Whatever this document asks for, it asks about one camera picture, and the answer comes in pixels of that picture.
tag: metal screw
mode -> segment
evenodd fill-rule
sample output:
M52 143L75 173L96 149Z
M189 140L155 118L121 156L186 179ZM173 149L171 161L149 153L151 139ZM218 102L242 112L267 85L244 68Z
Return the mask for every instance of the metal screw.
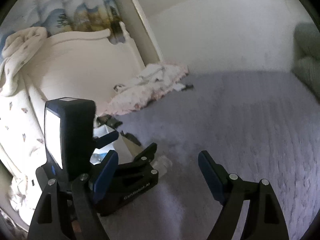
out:
M261 182L263 185L269 185L269 180L267 179L262 179Z
M52 186L53 184L55 184L56 183L56 180L55 179L49 179L49 181L48 181L48 185L49 186Z
M80 175L80 180L86 180L89 177L88 174L84 173Z
M234 174L234 173L231 173L229 175L229 178L232 179L232 180L237 180L238 179L238 175L237 174Z

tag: sticker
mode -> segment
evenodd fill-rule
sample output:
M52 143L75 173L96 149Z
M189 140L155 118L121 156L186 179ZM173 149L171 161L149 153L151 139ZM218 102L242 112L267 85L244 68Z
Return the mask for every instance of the sticker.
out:
M73 100L77 100L77 98L61 98L61 101L73 101Z

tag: white cloth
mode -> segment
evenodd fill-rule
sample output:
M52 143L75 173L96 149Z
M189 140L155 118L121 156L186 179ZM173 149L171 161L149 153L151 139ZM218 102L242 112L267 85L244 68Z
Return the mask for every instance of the white cloth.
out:
M177 83L188 74L187 66L165 63L148 64L135 78L114 87L117 95L110 101L105 114L123 115L145 107L172 90L185 86Z
M45 101L20 69L46 38L43 27L31 27L10 35L0 66L0 158L14 175L9 191L11 205L28 225L41 195L36 168L46 162Z

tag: rumpled sheet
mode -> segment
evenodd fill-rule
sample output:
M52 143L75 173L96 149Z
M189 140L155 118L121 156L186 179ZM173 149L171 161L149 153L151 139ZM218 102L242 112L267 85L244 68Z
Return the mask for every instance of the rumpled sheet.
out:
M47 38L43 27L31 27L9 36L0 66L1 161L13 174L9 191L12 207L30 224L41 195L36 168L46 162L43 117L45 101L20 69Z
M127 114L145 107L148 102L158 100L172 90L180 91L185 85L178 81L187 74L188 68L184 65L148 64L139 76L114 87L117 95L104 113Z
M109 28L111 43L125 42L120 21L114 0L18 0L0 26L0 51L9 35L32 26L45 27L48 36Z

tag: black object on floor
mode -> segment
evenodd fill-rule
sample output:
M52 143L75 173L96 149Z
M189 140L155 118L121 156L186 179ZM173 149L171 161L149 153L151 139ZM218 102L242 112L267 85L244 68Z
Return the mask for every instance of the black object on floor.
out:
M123 131L120 132L123 137L126 137L129 141L132 141L134 144L141 146L141 142L135 137L132 133L124 133Z
M242 240L289 240L280 204L267 179L256 183L228 174L207 151L199 153L198 164L213 198L223 205L207 240L232 239L244 200L250 200L250 205Z
M190 89L194 89L195 87L193 86L193 84L190 85L185 85L186 87L183 88L181 91L186 91L186 90L190 90Z
M99 116L97 119L98 119L100 125L105 124L114 130L116 130L120 125L123 124L121 121L117 120L116 118L114 118L110 114Z

